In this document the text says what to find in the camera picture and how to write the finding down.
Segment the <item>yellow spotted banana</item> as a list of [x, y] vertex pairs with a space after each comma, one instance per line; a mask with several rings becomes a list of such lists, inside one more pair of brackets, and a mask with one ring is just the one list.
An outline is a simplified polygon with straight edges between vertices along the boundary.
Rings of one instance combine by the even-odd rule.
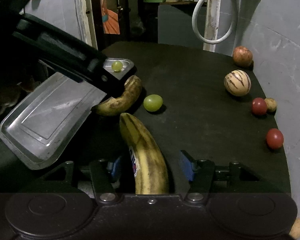
[[133, 163], [136, 194], [167, 194], [168, 171], [164, 157], [146, 126], [129, 113], [120, 115], [120, 132]]

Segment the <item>green grape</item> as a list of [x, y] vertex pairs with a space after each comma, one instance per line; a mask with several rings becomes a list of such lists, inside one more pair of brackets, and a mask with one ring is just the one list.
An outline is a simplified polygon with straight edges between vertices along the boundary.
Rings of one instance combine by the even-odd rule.
[[121, 61], [113, 61], [111, 64], [111, 68], [114, 72], [121, 72], [123, 69], [123, 63]]
[[144, 108], [149, 112], [158, 111], [163, 105], [163, 98], [157, 94], [151, 94], [145, 97], [143, 101]]

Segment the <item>dark spotted banana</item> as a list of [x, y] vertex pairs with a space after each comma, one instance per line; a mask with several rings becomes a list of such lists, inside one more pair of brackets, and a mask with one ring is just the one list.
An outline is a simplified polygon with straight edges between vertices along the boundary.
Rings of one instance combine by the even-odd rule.
[[139, 77], [132, 75], [125, 82], [125, 90], [118, 98], [111, 97], [96, 105], [98, 114], [112, 116], [126, 112], [139, 98], [142, 90], [142, 82]]

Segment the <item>red cherry tomato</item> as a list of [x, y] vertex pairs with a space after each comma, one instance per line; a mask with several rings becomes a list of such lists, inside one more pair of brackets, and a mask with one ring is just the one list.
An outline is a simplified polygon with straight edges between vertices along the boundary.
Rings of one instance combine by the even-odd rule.
[[267, 145], [274, 150], [281, 148], [284, 142], [282, 132], [277, 128], [270, 129], [266, 135], [266, 142]]
[[266, 114], [268, 107], [263, 98], [255, 98], [252, 101], [251, 110], [256, 115], [264, 115]]

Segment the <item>striped pepino melon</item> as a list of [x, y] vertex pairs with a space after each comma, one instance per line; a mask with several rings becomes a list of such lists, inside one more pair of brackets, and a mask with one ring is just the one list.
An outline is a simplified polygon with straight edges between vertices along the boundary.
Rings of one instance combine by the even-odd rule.
[[225, 76], [224, 86], [234, 96], [245, 96], [250, 92], [251, 79], [246, 72], [233, 70]]

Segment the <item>small tan fruit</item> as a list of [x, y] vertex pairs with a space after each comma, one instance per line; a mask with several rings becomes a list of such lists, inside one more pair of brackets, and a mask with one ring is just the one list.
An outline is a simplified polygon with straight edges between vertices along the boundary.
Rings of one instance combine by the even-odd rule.
[[292, 237], [293, 239], [298, 239], [300, 238], [300, 217], [298, 217], [291, 230], [290, 230], [290, 233], [289, 233], [290, 237]]
[[267, 105], [267, 110], [269, 112], [275, 112], [277, 109], [277, 101], [273, 98], [265, 98], [265, 103]]

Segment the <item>black table mat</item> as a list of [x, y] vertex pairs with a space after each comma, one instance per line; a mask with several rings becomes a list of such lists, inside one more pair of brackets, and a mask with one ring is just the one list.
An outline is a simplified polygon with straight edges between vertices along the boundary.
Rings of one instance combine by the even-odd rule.
[[285, 152], [272, 150], [266, 134], [277, 126], [274, 116], [253, 115], [251, 102], [264, 92], [253, 72], [250, 93], [236, 97], [223, 79], [232, 70], [231, 57], [200, 49], [166, 44], [116, 42], [108, 57], [132, 60], [143, 95], [158, 94], [164, 104], [156, 114], [139, 102], [132, 110], [153, 135], [170, 168], [172, 191], [183, 193], [189, 184], [181, 169], [181, 150], [195, 159], [226, 166], [237, 161], [251, 168], [283, 192], [290, 192]]

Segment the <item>silver metal tray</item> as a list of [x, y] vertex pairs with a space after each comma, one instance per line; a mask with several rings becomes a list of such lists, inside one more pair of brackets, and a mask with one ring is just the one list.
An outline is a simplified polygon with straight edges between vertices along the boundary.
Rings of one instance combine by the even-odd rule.
[[0, 139], [29, 169], [52, 165], [107, 93], [55, 73], [0, 124]]

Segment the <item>dark cabinet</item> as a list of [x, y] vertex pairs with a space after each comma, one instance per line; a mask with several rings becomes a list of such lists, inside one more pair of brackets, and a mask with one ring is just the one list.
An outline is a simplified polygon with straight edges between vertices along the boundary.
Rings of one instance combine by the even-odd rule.
[[192, 29], [196, 3], [162, 4], [158, 7], [158, 43], [203, 49]]

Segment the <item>red pomegranate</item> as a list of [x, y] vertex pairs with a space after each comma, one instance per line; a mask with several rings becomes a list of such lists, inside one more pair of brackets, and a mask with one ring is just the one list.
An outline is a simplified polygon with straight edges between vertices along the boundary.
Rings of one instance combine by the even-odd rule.
[[235, 64], [244, 67], [250, 66], [253, 62], [253, 54], [245, 46], [236, 47], [233, 51], [232, 58]]

